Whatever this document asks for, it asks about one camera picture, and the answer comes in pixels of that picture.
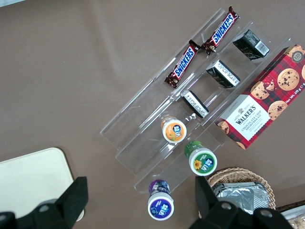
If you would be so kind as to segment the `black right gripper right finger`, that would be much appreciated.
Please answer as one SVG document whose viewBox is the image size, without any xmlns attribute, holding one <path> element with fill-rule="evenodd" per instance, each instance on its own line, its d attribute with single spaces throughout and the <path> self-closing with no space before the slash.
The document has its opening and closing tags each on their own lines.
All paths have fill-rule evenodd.
<svg viewBox="0 0 305 229">
<path fill-rule="evenodd" d="M 205 177 L 195 178 L 195 199 L 201 218 L 191 229 L 291 229 L 284 216 L 270 208 L 248 214 L 228 201 L 219 201 Z"/>
</svg>

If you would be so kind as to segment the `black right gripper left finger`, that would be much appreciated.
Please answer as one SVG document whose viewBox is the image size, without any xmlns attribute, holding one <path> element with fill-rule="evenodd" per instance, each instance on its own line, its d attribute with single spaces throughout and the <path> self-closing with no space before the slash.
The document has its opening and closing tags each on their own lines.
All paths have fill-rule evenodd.
<svg viewBox="0 0 305 229">
<path fill-rule="evenodd" d="M 19 219 L 13 212 L 0 214 L 2 229 L 71 229 L 89 200 L 87 177 L 78 177 L 54 202 L 37 206 Z"/>
</svg>

